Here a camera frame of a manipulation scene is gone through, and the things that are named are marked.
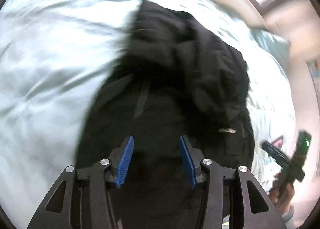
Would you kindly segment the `right hand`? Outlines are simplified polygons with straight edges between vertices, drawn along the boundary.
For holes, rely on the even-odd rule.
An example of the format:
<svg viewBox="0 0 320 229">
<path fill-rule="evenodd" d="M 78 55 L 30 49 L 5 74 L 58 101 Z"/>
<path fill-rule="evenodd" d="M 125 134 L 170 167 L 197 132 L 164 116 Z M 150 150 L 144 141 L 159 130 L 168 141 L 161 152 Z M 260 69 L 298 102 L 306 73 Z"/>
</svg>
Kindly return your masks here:
<svg viewBox="0 0 320 229">
<path fill-rule="evenodd" d="M 284 215 L 290 210 L 291 207 L 291 200 L 295 194 L 295 188 L 292 183 L 288 183 L 286 185 L 286 189 L 283 194 L 280 193 L 280 188 L 282 184 L 279 180 L 280 173 L 277 173 L 274 178 L 274 182 L 272 184 L 272 188 L 269 191 L 269 198 L 276 206 L 277 211 L 280 215 Z"/>
</svg>

